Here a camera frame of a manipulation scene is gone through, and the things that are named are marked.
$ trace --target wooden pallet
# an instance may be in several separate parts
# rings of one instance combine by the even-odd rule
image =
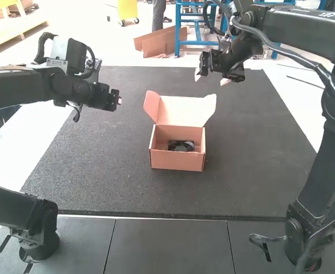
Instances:
[[[9,18],[6,7],[3,7],[3,19],[0,19],[0,45],[14,38],[25,39],[24,33],[49,22],[41,10],[26,15],[20,0],[17,0],[17,7],[20,13],[18,18]]]

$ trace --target black rubber mat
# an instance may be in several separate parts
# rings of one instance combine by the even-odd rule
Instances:
[[[104,67],[100,81],[120,90],[123,105],[115,112],[84,108],[79,123],[72,114],[22,190],[57,202],[67,213],[284,218],[306,181],[314,149],[263,71],[247,70],[245,82],[225,87],[219,74],[195,83],[193,72]],[[150,168],[147,90],[217,93],[206,125],[203,172]]]

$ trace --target table surface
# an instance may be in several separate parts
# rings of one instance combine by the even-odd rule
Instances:
[[[264,68],[313,148],[318,150],[324,121],[320,115],[320,95],[317,100],[309,100],[316,88],[286,75],[321,84],[317,77],[312,72],[284,68],[270,61],[255,61],[254,67]],[[21,189],[70,112],[71,109],[54,107],[50,102],[37,103],[24,106],[10,119],[0,130],[0,186]]]

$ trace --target box flap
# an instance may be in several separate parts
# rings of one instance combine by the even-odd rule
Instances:
[[[160,96],[149,90],[143,108],[156,124],[204,127],[215,112],[216,102],[216,94],[203,98]]]
[[[134,38],[134,46],[136,50],[142,51],[142,42],[147,39],[151,39],[153,37],[157,37],[159,35],[168,33],[170,31],[175,31],[175,26],[168,27],[166,29],[161,29],[158,31],[154,31],[153,33],[148,33],[146,35],[142,35],[140,37]]]
[[[179,40],[185,41],[188,37],[188,26],[183,26],[180,29]],[[175,52],[175,29],[154,36],[150,39],[142,41],[143,57],[149,58],[159,54],[171,54]]]

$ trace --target open cardboard box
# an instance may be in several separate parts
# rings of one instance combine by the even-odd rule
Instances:
[[[143,108],[155,122],[150,141],[152,168],[203,171],[205,162],[204,125],[214,114],[217,97],[160,96],[147,91]],[[193,141],[192,152],[169,151],[168,141]]]
[[[180,29],[180,41],[187,40],[188,26]],[[136,50],[143,51],[143,57],[149,58],[159,54],[171,54],[175,52],[175,26],[154,31],[152,33],[134,38]]]

